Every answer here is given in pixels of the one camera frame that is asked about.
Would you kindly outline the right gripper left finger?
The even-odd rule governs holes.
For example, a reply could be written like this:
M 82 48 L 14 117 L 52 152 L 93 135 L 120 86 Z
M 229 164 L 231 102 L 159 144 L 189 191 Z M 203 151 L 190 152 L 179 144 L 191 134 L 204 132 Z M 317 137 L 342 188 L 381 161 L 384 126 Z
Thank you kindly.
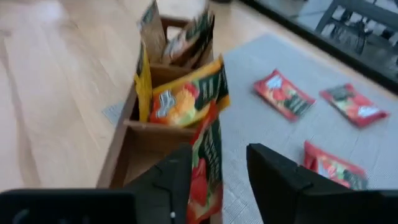
M 179 148 L 136 177 L 123 189 L 132 193 L 131 224 L 186 224 L 192 176 L 192 146 Z

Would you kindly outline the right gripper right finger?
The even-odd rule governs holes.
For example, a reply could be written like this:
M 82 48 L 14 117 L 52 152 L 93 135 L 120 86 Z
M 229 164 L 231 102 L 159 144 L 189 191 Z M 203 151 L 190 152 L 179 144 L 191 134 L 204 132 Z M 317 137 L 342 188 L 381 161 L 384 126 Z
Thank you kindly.
M 264 224 L 379 224 L 377 195 L 351 190 L 262 144 L 246 148 Z

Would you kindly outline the yellow mango tea bag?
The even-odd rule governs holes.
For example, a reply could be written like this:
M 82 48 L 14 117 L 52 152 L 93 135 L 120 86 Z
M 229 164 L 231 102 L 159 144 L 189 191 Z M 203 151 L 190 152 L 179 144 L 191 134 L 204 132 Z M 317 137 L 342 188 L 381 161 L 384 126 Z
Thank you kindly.
M 147 48 L 142 40 L 140 52 L 137 59 L 136 74 L 134 75 L 134 86 L 139 100 L 139 121 L 146 122 L 150 115 L 152 101 L 152 79 L 150 62 Z
M 154 88 L 151 123 L 187 127 L 201 120 L 214 103 L 218 110 L 230 105 L 224 60 L 216 60 L 172 82 Z

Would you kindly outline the brown tea bag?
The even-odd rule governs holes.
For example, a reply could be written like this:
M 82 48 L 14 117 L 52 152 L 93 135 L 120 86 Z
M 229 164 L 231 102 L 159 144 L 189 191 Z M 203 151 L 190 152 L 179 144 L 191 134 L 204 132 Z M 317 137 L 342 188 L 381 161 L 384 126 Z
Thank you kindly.
M 213 41 L 215 15 L 207 6 L 166 45 L 161 62 L 185 68 L 198 68 L 208 59 Z
M 147 47 L 149 61 L 160 63 L 166 46 L 165 32 L 156 0 L 153 0 L 137 22 L 137 26 Z

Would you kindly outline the wooden tea box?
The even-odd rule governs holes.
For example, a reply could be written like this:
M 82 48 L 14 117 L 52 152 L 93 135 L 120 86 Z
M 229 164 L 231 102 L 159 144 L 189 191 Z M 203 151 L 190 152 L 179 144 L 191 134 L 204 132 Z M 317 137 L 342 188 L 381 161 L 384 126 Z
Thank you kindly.
M 165 35 L 169 27 L 184 28 L 189 23 L 188 20 L 177 17 L 161 16 L 160 19 Z M 189 68 L 158 63 L 147 63 L 146 67 L 150 69 L 153 87 L 171 82 L 192 71 Z M 96 183 L 97 188 L 115 189 L 125 186 L 178 149 L 180 143 L 189 142 L 195 133 L 192 128 L 172 128 L 140 122 L 135 87 L 133 81 L 116 123 L 116 130 Z

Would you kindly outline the grey woven placemat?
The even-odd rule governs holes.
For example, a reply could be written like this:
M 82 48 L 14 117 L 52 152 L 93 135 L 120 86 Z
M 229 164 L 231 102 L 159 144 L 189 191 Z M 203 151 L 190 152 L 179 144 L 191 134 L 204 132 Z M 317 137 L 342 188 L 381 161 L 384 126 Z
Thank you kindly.
M 366 171 L 370 190 L 398 190 L 398 96 L 308 57 L 274 35 L 263 35 L 224 54 L 231 106 L 221 112 L 224 223 L 262 223 L 246 169 L 246 146 L 261 143 L 302 164 L 304 140 Z M 254 93 L 253 84 L 278 68 L 315 104 L 290 122 Z M 357 128 L 323 100 L 319 91 L 350 83 L 390 113 Z

